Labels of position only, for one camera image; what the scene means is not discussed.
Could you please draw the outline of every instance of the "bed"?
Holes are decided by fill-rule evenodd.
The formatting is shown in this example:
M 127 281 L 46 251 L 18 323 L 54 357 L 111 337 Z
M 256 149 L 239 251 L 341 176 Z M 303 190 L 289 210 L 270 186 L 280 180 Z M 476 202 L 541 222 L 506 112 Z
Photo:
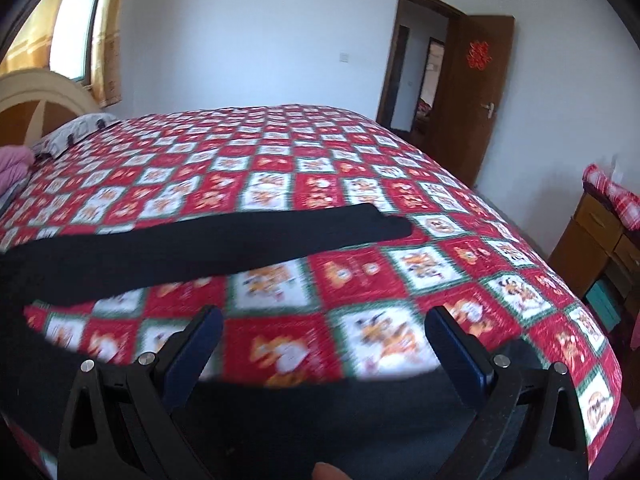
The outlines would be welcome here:
M 408 238 L 233 276 L 167 283 L 72 309 L 27 306 L 29 326 L 53 344 L 127 364 L 215 304 L 225 335 L 203 380 L 294 386 L 396 378 L 437 366 L 421 318 L 443 304 L 489 349 L 522 337 L 545 365 L 565 362 L 590 462 L 603 445 L 622 375 L 587 309 L 482 198 L 359 114 L 293 104 L 148 115 L 96 132 L 34 170 L 0 218 L 2 251 L 39 237 L 122 232 L 207 214 L 362 202 L 414 224 Z M 403 342 L 365 337 L 387 329 L 401 331 Z M 54 463 L 12 430 L 34 460 Z

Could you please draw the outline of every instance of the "curtain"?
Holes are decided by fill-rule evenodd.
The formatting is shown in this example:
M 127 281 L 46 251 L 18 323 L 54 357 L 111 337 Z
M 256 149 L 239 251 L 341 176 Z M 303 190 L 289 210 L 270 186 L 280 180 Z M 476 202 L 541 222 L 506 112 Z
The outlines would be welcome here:
M 91 92 L 99 106 L 122 101 L 120 83 L 120 6 L 122 0 L 98 0 L 91 61 Z
M 0 63 L 0 75 L 22 68 L 48 68 L 51 38 L 62 0 L 41 0 Z

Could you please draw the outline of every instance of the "red paper cutout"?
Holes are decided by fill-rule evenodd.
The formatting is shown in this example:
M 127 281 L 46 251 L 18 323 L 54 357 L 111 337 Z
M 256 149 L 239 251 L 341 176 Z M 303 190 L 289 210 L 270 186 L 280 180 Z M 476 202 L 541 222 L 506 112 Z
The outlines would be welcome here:
M 466 62 L 470 68 L 484 70 L 491 63 L 489 56 L 489 44 L 486 41 L 472 41 L 469 43 L 469 53 L 466 55 Z

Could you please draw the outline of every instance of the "window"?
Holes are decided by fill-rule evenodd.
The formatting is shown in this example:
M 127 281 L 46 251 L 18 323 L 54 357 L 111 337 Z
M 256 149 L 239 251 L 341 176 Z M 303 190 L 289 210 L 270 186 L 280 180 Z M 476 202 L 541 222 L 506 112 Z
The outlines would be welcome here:
M 51 40 L 49 67 L 84 85 L 91 83 L 91 45 L 98 0 L 62 0 Z

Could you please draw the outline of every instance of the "headboard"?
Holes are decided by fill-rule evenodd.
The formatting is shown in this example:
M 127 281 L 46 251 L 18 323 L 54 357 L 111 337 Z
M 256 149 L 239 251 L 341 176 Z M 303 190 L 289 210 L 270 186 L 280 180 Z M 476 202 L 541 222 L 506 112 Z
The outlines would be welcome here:
M 82 85 L 50 70 L 0 76 L 0 146 L 31 146 L 70 120 L 99 111 Z

